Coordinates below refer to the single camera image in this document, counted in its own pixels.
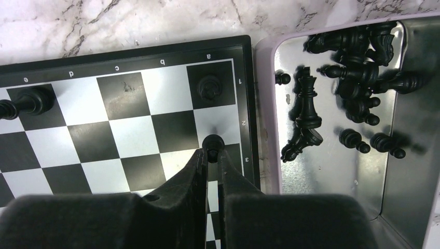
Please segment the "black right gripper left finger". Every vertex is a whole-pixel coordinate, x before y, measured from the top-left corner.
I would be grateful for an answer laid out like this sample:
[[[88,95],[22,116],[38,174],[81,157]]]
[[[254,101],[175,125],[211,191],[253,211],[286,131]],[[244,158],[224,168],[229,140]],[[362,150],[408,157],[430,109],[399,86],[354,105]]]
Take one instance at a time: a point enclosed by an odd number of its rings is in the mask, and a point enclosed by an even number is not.
[[[1,215],[1,248],[205,248],[207,153],[145,196],[28,195]]]

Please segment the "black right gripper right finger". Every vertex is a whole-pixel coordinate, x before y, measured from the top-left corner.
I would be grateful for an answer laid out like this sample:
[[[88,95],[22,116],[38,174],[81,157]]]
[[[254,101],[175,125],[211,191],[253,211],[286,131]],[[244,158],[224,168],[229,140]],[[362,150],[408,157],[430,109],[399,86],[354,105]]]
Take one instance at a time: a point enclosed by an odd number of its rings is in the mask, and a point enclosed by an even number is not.
[[[267,195],[218,154],[222,248],[377,248],[366,213],[350,196]]]

